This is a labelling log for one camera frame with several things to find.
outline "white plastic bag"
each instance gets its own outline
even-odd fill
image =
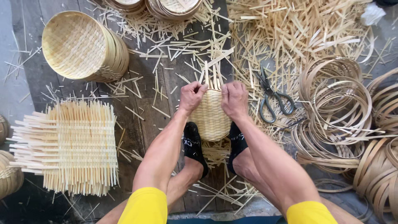
[[[386,12],[378,7],[375,2],[369,3],[365,12],[361,15],[361,22],[365,26],[377,24]]]

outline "person's left hand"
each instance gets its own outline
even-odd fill
[[[183,111],[189,116],[194,109],[202,101],[204,93],[209,88],[208,84],[200,84],[199,82],[193,82],[181,88],[181,96],[179,103],[179,111]]]

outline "scissors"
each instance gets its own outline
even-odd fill
[[[260,116],[261,116],[261,119],[263,119],[263,121],[271,124],[276,121],[276,115],[275,115],[275,111],[271,108],[271,106],[268,102],[269,96],[276,97],[276,99],[279,101],[279,107],[281,108],[281,111],[284,115],[290,115],[293,113],[293,110],[295,108],[295,102],[289,95],[287,95],[283,92],[274,92],[271,89],[271,85],[269,84],[267,75],[264,74],[263,66],[261,66],[260,70],[261,70],[261,73],[256,73],[256,76],[257,76],[258,81],[260,82],[260,85],[263,87],[263,89],[265,91],[264,99],[261,101],[261,104],[260,104]],[[290,107],[287,104],[283,103],[281,97],[285,97],[290,102]],[[264,104],[267,106],[269,112],[271,113],[272,120],[267,120],[264,117],[264,115],[263,115]]]

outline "foot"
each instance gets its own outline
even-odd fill
[[[204,167],[200,162],[185,156],[184,163],[184,169],[186,169],[188,173],[191,174],[191,181],[189,182],[190,185],[202,178]]]
[[[209,172],[207,163],[202,153],[202,141],[200,139],[198,127],[193,122],[188,122],[184,128],[184,156],[198,161],[203,166],[202,176],[204,178]]]
[[[243,152],[248,147],[248,145],[246,143],[245,137],[239,130],[238,126],[236,126],[235,122],[232,122],[231,124],[229,138],[231,139],[231,154],[229,155],[228,169],[236,175],[233,161],[241,152]]]

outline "scissor handle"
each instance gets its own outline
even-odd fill
[[[284,115],[290,115],[293,113],[293,110],[295,109],[295,102],[289,95],[283,92],[275,92],[273,95],[276,97],[276,99],[278,99],[279,107],[281,108],[281,111]],[[289,109],[288,111],[285,110],[285,106],[282,102],[281,96],[285,97],[290,102],[290,107],[288,104],[286,104],[286,107]]]
[[[285,93],[283,93],[283,92],[275,92],[275,93],[273,94],[273,96],[275,96],[276,99],[278,100],[278,102],[279,102],[279,107],[281,108],[281,111],[282,111],[282,113],[283,113],[284,115],[290,115],[290,114],[293,113],[293,110],[294,110],[294,108],[295,108],[295,102],[293,101],[293,99],[292,99],[289,95],[287,95],[287,94],[285,94]],[[286,105],[287,108],[289,109],[288,111],[285,110],[285,106],[284,106],[284,104],[283,104],[283,101],[282,101],[282,99],[281,99],[281,96],[287,98],[287,100],[288,100],[288,101],[290,102],[290,104],[291,104],[290,107],[289,107],[288,105]],[[264,115],[263,115],[263,107],[264,107],[264,104],[267,106],[269,112],[271,113],[272,120],[267,120],[267,119],[264,117]],[[265,121],[265,122],[267,122],[267,123],[269,123],[269,124],[274,123],[274,122],[276,121],[276,115],[275,115],[274,110],[271,108],[271,106],[270,106],[270,104],[269,104],[268,95],[267,95],[267,94],[264,95],[264,99],[261,101],[261,104],[260,104],[260,116],[261,116],[261,119],[263,119],[263,121]]]
[[[264,115],[263,115],[264,103],[265,103],[265,105],[267,106],[269,112],[271,113],[272,120],[267,120],[267,119],[264,117]],[[264,95],[264,99],[261,101],[261,104],[260,104],[260,117],[261,117],[261,119],[263,119],[263,121],[265,121],[265,122],[267,122],[267,123],[269,123],[269,124],[272,124],[272,123],[274,123],[274,122],[276,121],[276,115],[275,115],[274,110],[273,110],[273,109],[271,108],[271,106],[269,105],[269,102],[268,102],[268,95],[267,95],[267,94]]]

